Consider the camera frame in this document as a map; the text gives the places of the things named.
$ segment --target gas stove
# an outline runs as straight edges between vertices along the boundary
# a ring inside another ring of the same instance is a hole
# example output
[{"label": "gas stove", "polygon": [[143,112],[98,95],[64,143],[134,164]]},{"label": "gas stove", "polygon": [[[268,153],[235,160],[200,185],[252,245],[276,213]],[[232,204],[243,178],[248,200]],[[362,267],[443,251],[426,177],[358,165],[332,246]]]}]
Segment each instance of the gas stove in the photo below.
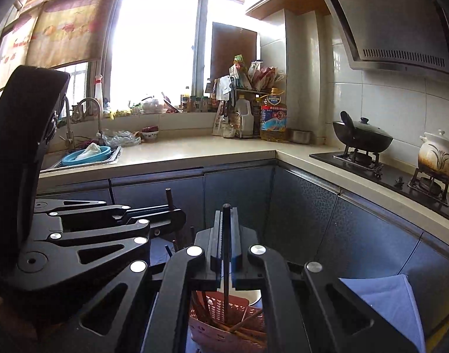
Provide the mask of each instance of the gas stove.
[{"label": "gas stove", "polygon": [[449,220],[448,185],[442,188],[433,178],[418,176],[418,169],[412,175],[381,163],[378,154],[350,151],[348,147],[344,152],[310,154],[310,157],[391,189]]}]

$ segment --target orange basket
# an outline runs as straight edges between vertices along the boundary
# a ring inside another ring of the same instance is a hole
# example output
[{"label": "orange basket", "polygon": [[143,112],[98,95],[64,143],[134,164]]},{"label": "orange basket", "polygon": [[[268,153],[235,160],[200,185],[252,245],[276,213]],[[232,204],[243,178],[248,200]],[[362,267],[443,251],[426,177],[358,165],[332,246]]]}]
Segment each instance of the orange basket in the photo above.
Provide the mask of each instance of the orange basket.
[{"label": "orange basket", "polygon": [[[221,292],[206,292],[210,316],[213,321],[224,324],[223,314],[224,295]],[[198,300],[203,305],[201,293],[198,292]],[[243,321],[260,308],[249,306],[249,300],[236,296],[229,296],[228,322],[232,326]],[[192,340],[203,348],[214,353],[261,353],[266,351],[266,333],[264,315],[260,314],[243,325],[246,334],[254,341],[243,339],[238,334],[229,333],[215,328],[197,319],[193,307],[190,310],[189,326],[192,332]]]}]

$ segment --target bottle label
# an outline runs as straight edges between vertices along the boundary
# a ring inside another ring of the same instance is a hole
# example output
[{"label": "bottle label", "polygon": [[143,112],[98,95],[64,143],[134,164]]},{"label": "bottle label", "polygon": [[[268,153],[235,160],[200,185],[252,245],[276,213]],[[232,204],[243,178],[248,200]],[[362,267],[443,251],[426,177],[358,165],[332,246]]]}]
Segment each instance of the bottle label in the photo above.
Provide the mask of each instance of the bottle label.
[{"label": "bottle label", "polygon": [[287,108],[279,106],[262,106],[260,128],[268,131],[284,132],[287,127]]},{"label": "bottle label", "polygon": [[267,100],[270,105],[277,106],[281,102],[282,98],[279,95],[269,95]]}]

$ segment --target countertop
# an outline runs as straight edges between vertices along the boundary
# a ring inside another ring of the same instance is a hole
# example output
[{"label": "countertop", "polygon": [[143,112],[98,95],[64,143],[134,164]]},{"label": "countertop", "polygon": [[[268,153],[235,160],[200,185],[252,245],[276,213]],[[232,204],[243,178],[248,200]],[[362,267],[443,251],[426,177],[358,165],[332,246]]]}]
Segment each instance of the countertop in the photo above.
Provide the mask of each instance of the countertop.
[{"label": "countertop", "polygon": [[331,146],[278,144],[211,135],[158,140],[153,144],[124,148],[115,164],[42,173],[37,190],[42,192],[63,184],[277,158],[386,208],[449,245],[449,220],[390,189],[309,157],[312,153],[336,150]]}]

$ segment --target metal container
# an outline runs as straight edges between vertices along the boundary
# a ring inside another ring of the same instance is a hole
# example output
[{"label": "metal container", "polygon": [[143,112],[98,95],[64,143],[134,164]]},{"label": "metal container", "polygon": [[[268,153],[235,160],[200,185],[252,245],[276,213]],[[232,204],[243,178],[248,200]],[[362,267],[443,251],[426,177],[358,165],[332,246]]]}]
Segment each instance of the metal container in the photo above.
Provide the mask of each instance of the metal container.
[{"label": "metal container", "polygon": [[311,131],[290,130],[290,142],[294,144],[309,144],[311,135]]}]

